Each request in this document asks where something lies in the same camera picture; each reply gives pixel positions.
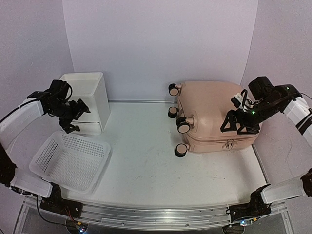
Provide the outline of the pink hard-shell suitcase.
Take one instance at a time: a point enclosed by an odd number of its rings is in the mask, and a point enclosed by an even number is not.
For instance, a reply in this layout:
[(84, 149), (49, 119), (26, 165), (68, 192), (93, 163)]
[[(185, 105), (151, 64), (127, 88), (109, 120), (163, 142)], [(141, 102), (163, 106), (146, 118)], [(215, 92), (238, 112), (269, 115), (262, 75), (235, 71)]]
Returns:
[[(187, 152), (208, 153), (243, 149), (253, 144), (259, 135), (256, 132), (238, 133), (237, 123), (225, 123), (227, 113), (234, 109), (231, 98), (241, 93), (238, 84), (223, 81), (186, 81), (172, 83), (169, 94), (177, 97), (177, 106), (170, 107), (168, 116), (176, 119), (177, 130), (183, 143), (175, 148), (177, 157)], [(233, 131), (222, 132), (221, 128), (233, 127)]]

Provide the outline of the white perforated plastic basket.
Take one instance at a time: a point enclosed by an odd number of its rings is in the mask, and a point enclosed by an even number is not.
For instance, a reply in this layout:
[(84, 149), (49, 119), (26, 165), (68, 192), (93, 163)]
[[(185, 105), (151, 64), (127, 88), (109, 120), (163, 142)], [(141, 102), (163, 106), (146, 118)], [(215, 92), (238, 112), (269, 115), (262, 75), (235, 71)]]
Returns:
[(56, 131), (34, 155), (29, 169), (69, 191), (92, 194), (109, 164), (110, 153), (107, 142)]

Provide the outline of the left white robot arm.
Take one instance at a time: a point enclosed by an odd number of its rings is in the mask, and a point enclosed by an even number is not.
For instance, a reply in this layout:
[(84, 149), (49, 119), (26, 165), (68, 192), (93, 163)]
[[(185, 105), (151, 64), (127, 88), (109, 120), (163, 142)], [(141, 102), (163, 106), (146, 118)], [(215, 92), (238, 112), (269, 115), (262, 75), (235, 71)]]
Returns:
[(52, 184), (30, 173), (26, 168), (31, 155), (43, 142), (46, 132), (53, 128), (48, 123), (34, 121), (42, 116), (58, 118), (66, 133), (78, 132), (72, 124), (88, 106), (81, 100), (71, 100), (73, 89), (63, 80), (55, 79), (45, 91), (35, 91), (0, 121), (0, 182), (19, 194), (47, 197), (46, 204), (55, 213), (65, 209), (65, 201), (51, 194)]

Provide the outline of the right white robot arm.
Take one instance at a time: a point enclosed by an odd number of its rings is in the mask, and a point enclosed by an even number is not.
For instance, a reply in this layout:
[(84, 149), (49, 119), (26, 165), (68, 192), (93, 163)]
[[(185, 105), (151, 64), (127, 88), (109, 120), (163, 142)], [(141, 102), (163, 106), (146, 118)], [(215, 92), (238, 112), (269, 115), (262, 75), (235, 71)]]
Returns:
[[(312, 145), (312, 109), (304, 99), (304, 94), (293, 85), (272, 85), (266, 76), (251, 81), (248, 89), (234, 95), (231, 102), (234, 110), (229, 110), (222, 123), (221, 132), (236, 132), (238, 135), (256, 135), (260, 124), (277, 113), (282, 113), (297, 130), (291, 137), (299, 137), (293, 142), (300, 146)], [(312, 171), (257, 189), (246, 204), (245, 211), (256, 216), (265, 205), (297, 197), (312, 196)]]

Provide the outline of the white drawer cabinet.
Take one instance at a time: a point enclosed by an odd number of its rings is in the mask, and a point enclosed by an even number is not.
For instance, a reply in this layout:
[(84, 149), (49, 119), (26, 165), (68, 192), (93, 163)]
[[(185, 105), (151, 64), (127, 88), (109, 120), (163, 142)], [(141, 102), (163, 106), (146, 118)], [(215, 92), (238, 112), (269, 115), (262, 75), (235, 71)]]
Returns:
[(100, 135), (110, 116), (110, 107), (102, 72), (69, 73), (61, 80), (73, 88), (70, 100), (81, 99), (89, 108), (90, 113), (83, 113), (78, 120), (72, 122), (85, 135)]

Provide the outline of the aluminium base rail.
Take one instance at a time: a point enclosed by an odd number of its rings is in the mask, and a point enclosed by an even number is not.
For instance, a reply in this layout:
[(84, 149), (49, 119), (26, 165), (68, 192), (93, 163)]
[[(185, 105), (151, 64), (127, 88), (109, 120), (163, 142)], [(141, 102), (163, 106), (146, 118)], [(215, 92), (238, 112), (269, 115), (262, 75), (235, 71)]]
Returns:
[[(271, 214), (232, 221), (227, 206), (187, 208), (135, 208), (84, 203), (74, 219), (88, 234), (292, 234), (284, 202), (271, 206)], [(62, 214), (37, 210), (37, 200), (26, 197), (19, 212), (15, 234), (77, 233), (72, 220)]]

